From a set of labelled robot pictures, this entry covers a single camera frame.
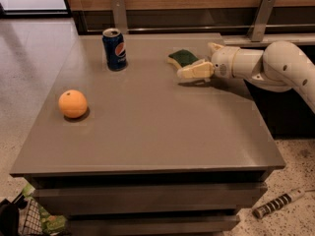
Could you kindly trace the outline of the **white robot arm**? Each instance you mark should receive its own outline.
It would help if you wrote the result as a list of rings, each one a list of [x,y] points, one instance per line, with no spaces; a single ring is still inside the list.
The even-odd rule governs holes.
[[[210,60],[201,59],[180,68],[183,79],[243,79],[260,89],[294,89],[315,112],[315,66],[295,44],[276,41],[265,50],[208,44]]]

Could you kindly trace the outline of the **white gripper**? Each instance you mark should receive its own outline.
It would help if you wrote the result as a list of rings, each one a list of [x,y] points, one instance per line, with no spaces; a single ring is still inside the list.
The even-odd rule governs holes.
[[[233,78],[233,60],[239,47],[223,46],[214,42],[208,43],[210,61],[198,60],[177,71],[179,79],[209,79],[214,73],[218,78]]]

